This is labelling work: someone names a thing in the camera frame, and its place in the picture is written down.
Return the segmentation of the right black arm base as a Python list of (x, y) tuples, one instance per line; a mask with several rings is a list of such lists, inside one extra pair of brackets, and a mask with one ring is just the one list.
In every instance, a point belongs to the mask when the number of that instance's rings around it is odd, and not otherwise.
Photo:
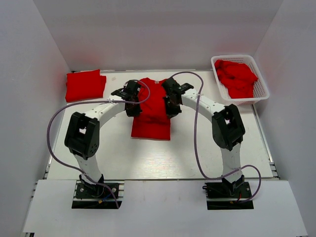
[(254, 209), (251, 188), (244, 175), (232, 183), (225, 178), (221, 182), (207, 182), (202, 189), (208, 210)]

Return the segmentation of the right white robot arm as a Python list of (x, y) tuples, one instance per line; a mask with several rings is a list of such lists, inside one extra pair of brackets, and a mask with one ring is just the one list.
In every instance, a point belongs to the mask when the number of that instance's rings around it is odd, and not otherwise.
[[(222, 180), (223, 192), (234, 197), (241, 191), (244, 175), (240, 164), (240, 148), (245, 134), (239, 110), (236, 105), (225, 106), (219, 104), (201, 92), (194, 89), (188, 83), (180, 85), (174, 78), (169, 78), (162, 83), (166, 92), (166, 114), (172, 118), (181, 113), (180, 106), (186, 106), (195, 110), (194, 120), (194, 150), (198, 168), (205, 179)], [(203, 172), (198, 159), (197, 148), (197, 121), (198, 115), (202, 115), (211, 122), (212, 137), (222, 154), (223, 173), (218, 178), (207, 177)]]

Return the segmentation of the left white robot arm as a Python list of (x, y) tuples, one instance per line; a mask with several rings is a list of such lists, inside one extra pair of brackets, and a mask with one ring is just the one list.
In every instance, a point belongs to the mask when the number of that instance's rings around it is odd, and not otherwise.
[(96, 160), (100, 129), (119, 113), (126, 112), (128, 117), (139, 116), (142, 112), (138, 97), (141, 89), (149, 90), (143, 82), (129, 80), (123, 88), (112, 92), (107, 100), (100, 101), (95, 108), (71, 115), (65, 146), (76, 158), (80, 170), (83, 171), (80, 179), (88, 183), (87, 191), (93, 197), (99, 197), (104, 192), (103, 174)]

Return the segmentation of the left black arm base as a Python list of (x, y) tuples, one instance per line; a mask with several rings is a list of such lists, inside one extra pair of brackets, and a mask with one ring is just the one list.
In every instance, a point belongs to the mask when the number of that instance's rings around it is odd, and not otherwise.
[(84, 184), (77, 180), (72, 209), (119, 209), (123, 201), (124, 181), (105, 182), (111, 192), (99, 185)]

